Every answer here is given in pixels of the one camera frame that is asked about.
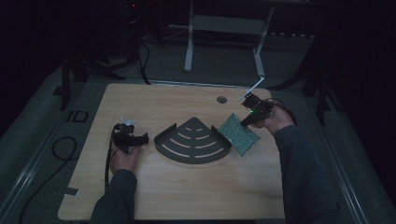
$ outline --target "table top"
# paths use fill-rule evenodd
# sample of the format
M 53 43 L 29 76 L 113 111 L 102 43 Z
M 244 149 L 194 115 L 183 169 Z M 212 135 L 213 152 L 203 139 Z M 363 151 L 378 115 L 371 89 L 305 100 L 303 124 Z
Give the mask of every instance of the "table top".
M 239 97 L 246 89 L 198 86 L 110 84 L 98 108 L 58 216 L 88 220 L 105 193 L 105 164 L 111 130 L 120 118 L 136 119 L 134 135 L 148 133 L 135 175 L 135 219 L 261 219 L 283 218 L 279 154 L 274 137 L 253 129 L 261 140 L 241 157 L 232 147 L 224 158 L 207 164 L 172 161 L 155 148 L 154 137 L 192 117 L 219 128 L 235 113 L 249 110 Z M 254 90 L 262 99 L 267 90 Z M 227 98 L 226 104 L 217 101 Z

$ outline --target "forearm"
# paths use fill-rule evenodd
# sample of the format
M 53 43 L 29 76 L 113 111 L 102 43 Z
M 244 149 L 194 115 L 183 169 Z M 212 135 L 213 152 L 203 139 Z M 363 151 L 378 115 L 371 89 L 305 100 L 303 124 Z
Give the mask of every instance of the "forearm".
M 282 171 L 282 187 L 287 223 L 310 223 L 341 218 L 330 186 L 326 161 L 310 146 L 295 126 L 275 135 Z
M 118 170 L 107 192 L 96 203 L 90 223 L 132 223 L 136 184 L 134 173 Z

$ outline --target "gray carpet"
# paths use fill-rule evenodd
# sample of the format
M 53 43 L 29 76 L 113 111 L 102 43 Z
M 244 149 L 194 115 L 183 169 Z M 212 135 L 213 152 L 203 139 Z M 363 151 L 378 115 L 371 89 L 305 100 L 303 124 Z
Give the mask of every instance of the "gray carpet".
M 266 79 L 260 88 L 278 84 L 292 77 L 311 41 L 311 39 L 299 37 L 286 39 L 270 36 L 267 38 L 262 53 Z M 250 87 L 259 80 L 251 49 L 227 46 L 210 48 L 197 45 L 194 48 L 192 71 L 185 73 L 183 67 L 186 46 L 165 45 L 162 48 L 158 44 L 148 41 L 148 48 L 149 59 L 146 72 L 148 79 L 153 83 L 159 83 L 153 81 L 158 80 L 162 83 L 175 81 Z M 146 58 L 147 53 L 146 49 L 141 49 L 143 59 Z M 143 82 L 135 66 L 122 70 L 118 71 L 119 75 L 127 77 L 127 80 L 122 82 Z M 45 150 L 45 157 L 35 178 L 18 206 L 15 207 L 8 223 L 18 223 L 21 209 L 28 198 L 62 165 L 63 162 L 56 159 L 51 153 L 51 145 L 56 140 L 65 136 L 76 138 L 77 152 L 75 155 L 79 155 L 106 85 L 115 82 L 95 74 L 94 70 L 90 70 L 90 73 L 91 78 L 88 83 L 72 82 L 72 101 L 64 112 L 59 111 L 60 97 L 52 95 L 55 87 L 60 85 L 60 70 L 53 73 L 0 140 L 0 200 L 2 202 L 34 153 L 37 150 Z M 318 125 L 317 118 L 312 114 L 317 99 L 315 97 L 304 98 L 300 94 L 303 84 L 302 81 L 283 91 L 272 91 L 272 94 L 284 101 L 294 111 L 303 134 L 316 146 L 319 154 L 329 161 L 327 165 L 332 170 L 329 144 L 323 137 L 323 129 L 329 134 L 332 146 L 339 156 L 350 183 L 356 191 L 361 208 L 366 214 L 367 223 L 396 223 L 395 209 L 382 189 L 347 116 L 342 111 L 332 109 L 325 113 L 326 127 Z M 71 110 L 89 112 L 88 120 L 86 122 L 67 122 Z M 58 120 L 61 121 L 59 128 L 53 136 L 47 137 L 52 125 L 56 124 Z M 42 140 L 46 138 L 49 139 L 48 143 L 42 143 Z M 59 154 L 67 157 L 73 144 L 69 140 L 64 140 L 57 145 L 57 148 L 59 148 Z M 57 218 L 57 211 L 75 165 L 75 161 L 67 163 L 37 193 L 26 209 L 23 223 L 74 223 L 61 221 Z M 354 223 L 336 175 L 334 175 L 331 184 L 338 190 L 338 199 L 347 213 L 348 223 Z M 284 223 L 284 220 L 257 220 L 257 222 L 277 224 Z

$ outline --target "person's left hand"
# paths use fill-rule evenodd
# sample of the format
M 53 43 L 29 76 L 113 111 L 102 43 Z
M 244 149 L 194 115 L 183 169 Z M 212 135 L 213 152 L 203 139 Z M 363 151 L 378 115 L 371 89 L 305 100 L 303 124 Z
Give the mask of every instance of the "person's left hand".
M 137 157 L 140 153 L 142 146 L 135 147 L 133 151 L 128 155 L 125 154 L 122 150 L 118 149 L 116 145 L 112 145 L 111 147 L 111 155 L 112 159 L 110 161 L 110 170 L 111 173 L 116 173 L 118 170 L 129 170 L 131 172 L 134 171 L 137 163 Z

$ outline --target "person's arm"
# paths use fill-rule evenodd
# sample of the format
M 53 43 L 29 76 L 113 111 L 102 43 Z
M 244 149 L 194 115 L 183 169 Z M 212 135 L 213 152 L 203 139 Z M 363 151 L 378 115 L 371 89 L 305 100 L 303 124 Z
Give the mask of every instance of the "person's arm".
M 112 147 L 110 170 L 114 174 L 111 183 L 96 203 L 90 223 L 127 224 L 134 221 L 134 192 L 137 180 L 134 176 L 137 156 L 141 147 L 127 155 Z
M 252 126 L 267 128 L 276 140 L 286 223 L 344 223 L 326 161 L 294 126 L 288 113 L 275 106 L 270 118 Z

